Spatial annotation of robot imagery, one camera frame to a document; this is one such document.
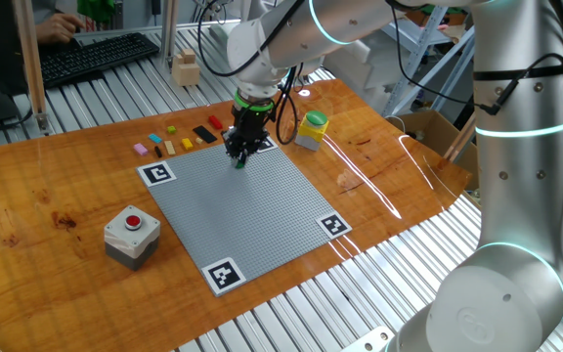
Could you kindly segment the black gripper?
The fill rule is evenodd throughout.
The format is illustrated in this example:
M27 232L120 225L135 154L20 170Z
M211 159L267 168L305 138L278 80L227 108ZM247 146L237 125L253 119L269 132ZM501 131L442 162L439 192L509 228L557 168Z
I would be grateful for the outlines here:
M269 136L265 127L273 110L252 110L232 106L234 125L223 132L226 152L232 164L245 166L254 149L259 149Z

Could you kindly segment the operator bare hand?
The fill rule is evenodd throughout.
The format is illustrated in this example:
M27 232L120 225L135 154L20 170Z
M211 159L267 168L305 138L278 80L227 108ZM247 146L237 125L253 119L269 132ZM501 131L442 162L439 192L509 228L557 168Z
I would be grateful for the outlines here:
M75 15L56 13L35 27L37 43L40 45L68 43L76 30L83 25L83 21Z

